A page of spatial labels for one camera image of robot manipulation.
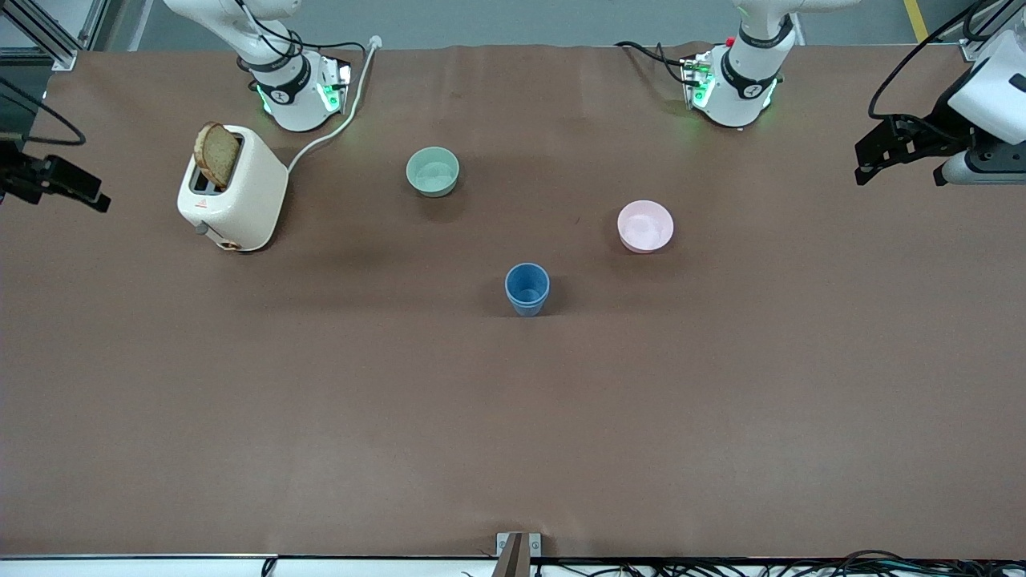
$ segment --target bowl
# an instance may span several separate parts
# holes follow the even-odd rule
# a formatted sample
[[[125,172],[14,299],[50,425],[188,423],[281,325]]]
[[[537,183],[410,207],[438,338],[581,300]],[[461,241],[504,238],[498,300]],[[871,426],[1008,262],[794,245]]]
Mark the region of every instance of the bowl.
[[[666,246],[670,241],[673,217],[659,202],[635,200],[620,210],[617,229],[624,246],[644,255]]]
[[[456,188],[460,161],[456,155],[439,146],[417,151],[406,162],[406,180],[424,196],[445,196]]]

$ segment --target toast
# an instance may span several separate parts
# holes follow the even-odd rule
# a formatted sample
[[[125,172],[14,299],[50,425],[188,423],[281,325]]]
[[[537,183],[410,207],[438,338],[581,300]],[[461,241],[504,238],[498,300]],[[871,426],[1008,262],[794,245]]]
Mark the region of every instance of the toast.
[[[239,142],[220,122],[207,122],[196,136],[193,156],[203,176],[225,189],[239,157]]]

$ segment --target white toaster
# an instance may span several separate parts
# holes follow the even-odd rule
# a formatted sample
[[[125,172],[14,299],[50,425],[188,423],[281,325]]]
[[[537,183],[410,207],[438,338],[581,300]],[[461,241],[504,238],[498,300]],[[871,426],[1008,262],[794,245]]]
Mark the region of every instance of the white toaster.
[[[190,155],[179,188],[179,213],[197,234],[225,251],[256,251],[271,239],[278,223],[288,169],[256,132],[242,126],[225,128],[240,144],[228,188],[208,181]]]

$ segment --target cup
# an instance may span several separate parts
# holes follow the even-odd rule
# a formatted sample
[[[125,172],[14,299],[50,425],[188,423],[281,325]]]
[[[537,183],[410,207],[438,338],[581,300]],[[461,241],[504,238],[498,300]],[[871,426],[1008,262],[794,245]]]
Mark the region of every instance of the cup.
[[[549,273],[535,263],[521,263],[506,274],[506,298],[520,316],[542,312],[549,297]]]

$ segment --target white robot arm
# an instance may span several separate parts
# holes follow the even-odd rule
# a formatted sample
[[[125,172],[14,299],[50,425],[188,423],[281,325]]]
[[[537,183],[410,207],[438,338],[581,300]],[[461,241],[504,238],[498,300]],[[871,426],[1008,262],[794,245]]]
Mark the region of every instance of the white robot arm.
[[[256,79],[265,110],[282,128],[311,130],[342,110],[350,77],[348,65],[304,50],[278,22],[294,14],[302,0],[164,0],[164,3],[179,15],[216,34],[238,52]]]
[[[784,59],[794,46],[793,12],[828,12],[860,0],[731,0],[741,12],[734,44],[718,45],[684,63],[687,104],[724,126],[752,123],[777,87]]]

